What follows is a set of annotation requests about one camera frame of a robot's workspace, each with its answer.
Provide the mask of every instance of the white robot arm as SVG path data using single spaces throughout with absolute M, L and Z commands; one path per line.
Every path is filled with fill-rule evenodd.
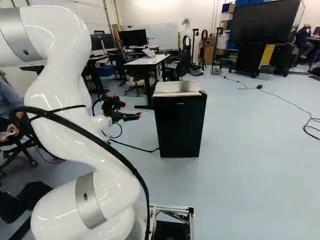
M 91 39 L 79 16 L 60 6 L 1 8 L 0 31 L 0 67 L 47 60 L 25 94 L 25 106 L 54 111 L 85 105 L 56 114 L 101 138 L 96 127 L 110 124 L 110 119 L 88 113 L 91 98 L 81 73 L 91 53 Z M 135 222 L 132 206 L 141 190 L 134 174 L 105 148 L 64 125 L 44 117 L 31 124 L 50 153 L 96 169 L 37 203 L 31 218 L 35 238 L 126 239 Z

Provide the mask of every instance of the blue bin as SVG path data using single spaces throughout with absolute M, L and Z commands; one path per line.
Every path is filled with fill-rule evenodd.
M 261 4 L 265 2 L 271 2 L 271 0 L 249 0 L 250 4 Z
M 229 12 L 229 3 L 222 5 L 222 13 Z
M 228 42 L 228 43 L 226 44 L 226 48 L 227 48 L 227 49 L 239 49 L 238 44 L 232 43 L 232 42 Z
M 114 68 L 112 66 L 100 66 L 97 68 L 99 77 L 109 77 L 114 74 Z
M 235 1 L 235 7 L 241 7 L 249 5 L 249 0 L 237 0 Z

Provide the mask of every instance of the person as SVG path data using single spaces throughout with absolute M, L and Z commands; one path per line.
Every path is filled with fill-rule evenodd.
M 308 38 L 311 37 L 311 25 L 305 24 L 296 35 L 296 41 L 299 45 L 299 48 L 302 50 L 302 58 L 307 58 L 306 56 L 311 53 L 315 48 L 315 45 L 311 42 L 308 42 Z
M 10 121 L 10 110 L 23 106 L 24 101 L 17 95 L 14 89 L 3 79 L 0 78 L 0 132 L 9 132 L 14 130 L 16 136 L 19 135 L 19 129 Z M 17 112 L 16 116 L 21 119 L 24 116 L 23 112 Z

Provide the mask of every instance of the television screen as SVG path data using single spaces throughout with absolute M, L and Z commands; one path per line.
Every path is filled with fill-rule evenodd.
M 285 44 L 297 32 L 293 27 L 300 22 L 301 0 L 278 0 L 238 6 L 232 20 L 232 43 Z
M 144 46 L 148 44 L 147 34 L 145 29 L 119 31 L 119 38 L 123 42 L 123 46 Z

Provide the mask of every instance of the jeans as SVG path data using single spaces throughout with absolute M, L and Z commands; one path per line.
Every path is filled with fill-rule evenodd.
M 315 49 L 315 45 L 311 42 L 307 42 L 304 46 L 303 54 L 307 56 L 313 49 Z

